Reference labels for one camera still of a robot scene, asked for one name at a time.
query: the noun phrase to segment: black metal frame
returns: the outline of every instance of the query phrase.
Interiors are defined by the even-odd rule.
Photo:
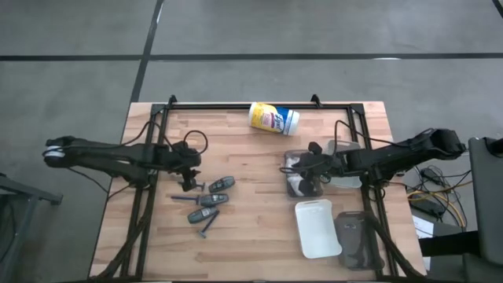
[[[23,246],[24,239],[28,234],[31,219],[33,218],[33,214],[39,200],[47,200],[52,205],[60,205],[63,196],[48,193],[44,190],[37,189],[32,186],[23,185],[19,182],[11,180],[10,178],[7,178],[2,174],[0,174],[0,189],[4,189],[5,191],[11,193],[5,195],[5,197],[23,197],[28,203],[24,211],[23,218],[21,219],[19,228],[14,235],[14,240],[12,242],[10,250],[6,254],[6,258],[4,259],[5,264],[0,272],[0,283],[7,283],[11,280],[13,268],[16,266],[17,260],[19,259],[21,247]]]
[[[366,122],[366,117],[365,117],[365,110],[364,106],[361,103],[350,103],[350,104],[322,104],[320,102],[319,97],[314,94],[313,97],[310,100],[311,102],[306,102],[306,103],[271,103],[272,105],[278,106],[278,107],[284,107],[284,108],[291,108],[291,109],[328,109],[328,110],[344,110],[346,111],[347,118],[349,121],[349,125],[351,127],[351,140],[353,142],[358,142],[358,136],[356,134],[356,122],[354,119],[354,115],[358,115],[358,118],[361,123],[362,127],[362,133],[365,136],[369,136],[369,128],[367,126]],[[242,110],[248,110],[251,106],[251,103],[232,103],[232,104],[227,104],[227,103],[200,103],[200,104],[178,104],[178,102],[175,96],[171,96],[169,102],[167,104],[154,104],[151,107],[151,116],[150,119],[155,120],[157,115],[162,113],[162,120],[160,123],[160,133],[164,133],[167,129],[167,123],[168,123],[168,113],[170,110],[207,110],[207,109],[220,109],[220,110],[225,110],[225,109],[242,109]],[[147,137],[145,139],[145,143],[150,143],[152,142],[152,136],[153,136],[153,131],[154,131],[154,126],[150,125],[148,128],[147,132]],[[162,134],[159,135],[158,143],[162,144],[163,143],[163,137]],[[372,145],[370,143],[370,140],[368,138],[364,139],[365,147],[370,149],[372,148]],[[140,247],[139,247],[139,253],[138,253],[138,261],[137,261],[137,266],[134,272],[134,275],[129,275],[130,272],[130,256],[131,256],[131,250],[127,252],[127,255],[123,258],[122,265],[121,265],[121,270],[119,273],[119,277],[114,277],[114,278],[90,278],[91,281],[96,281],[96,282],[125,282],[125,281],[141,281],[142,276],[143,276],[143,268],[145,266],[145,256],[147,252],[147,247],[148,247],[148,241],[149,241],[149,230],[150,230],[150,221],[152,218],[152,211],[153,211],[153,205],[154,205],[154,199],[156,196],[156,185],[157,185],[157,180],[158,180],[158,171],[154,171],[152,173],[152,178],[150,179],[150,187],[148,189],[148,196],[147,196],[147,201],[146,201],[146,206],[144,210],[144,214],[142,216],[143,221],[146,221],[146,225],[143,227],[141,230],[141,241],[140,241]],[[364,184],[361,187],[362,191],[362,203],[363,203],[363,208],[365,211],[369,211],[373,213],[372,205],[370,203],[370,198],[369,198],[369,191],[371,188]],[[143,194],[142,189],[137,189],[135,195],[134,195],[134,201],[133,201],[133,207],[131,209],[131,217],[130,217],[130,225],[128,229],[128,234],[127,234],[127,239],[130,239],[130,237],[134,237],[134,231],[135,229],[139,226],[138,224],[138,214],[140,211],[140,206],[141,206],[141,195]],[[376,206],[377,206],[377,212],[378,212],[378,217],[382,225],[384,226],[386,232],[389,234],[389,226],[387,224],[387,216],[386,216],[386,211],[384,209],[384,202],[382,196],[379,194],[379,192],[376,192]],[[376,234],[371,233],[369,235],[370,239],[369,242],[371,243],[371,249],[373,252],[379,252],[379,248],[377,246],[377,239],[376,239]],[[387,262],[390,270],[390,275],[392,277],[398,276],[398,269],[396,266],[395,259],[393,255],[387,251]],[[383,277],[384,273],[382,270],[376,270],[376,278],[381,278]]]

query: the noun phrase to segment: yellow cable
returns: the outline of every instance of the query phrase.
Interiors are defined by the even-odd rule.
[[[439,197],[441,199],[443,199],[447,205],[451,206],[454,210],[454,212],[456,212],[456,215],[457,217],[460,219],[461,221],[461,227],[465,227],[465,224],[464,224],[464,219],[461,217],[461,213],[459,213],[459,211],[457,210],[457,208],[450,202],[448,201],[443,195],[441,195],[440,193],[437,193],[437,192],[430,192],[430,193],[427,193],[427,192],[420,192],[420,191],[415,191],[415,192],[411,192],[407,195],[407,197],[410,197],[412,195],[415,195],[415,194],[418,194],[418,193],[425,193],[426,196],[425,197],[420,197],[418,199],[409,199],[409,201],[418,201],[418,200],[425,200],[427,199],[428,197],[431,197],[431,196],[436,196],[436,197]]]

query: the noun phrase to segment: gray floor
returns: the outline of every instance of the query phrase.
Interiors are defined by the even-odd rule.
[[[0,55],[141,54],[155,0],[0,0]],[[152,53],[503,52],[491,0],[166,1]],[[41,204],[17,280],[83,279],[105,196],[40,156],[47,138],[119,142],[138,61],[0,61],[0,171],[63,193]],[[395,140],[447,127],[503,136],[503,60],[151,62],[140,101],[385,101]],[[448,175],[467,157],[430,164]],[[106,185],[109,178],[92,174]],[[406,176],[410,184],[414,174]],[[459,189],[476,228],[472,187]]]

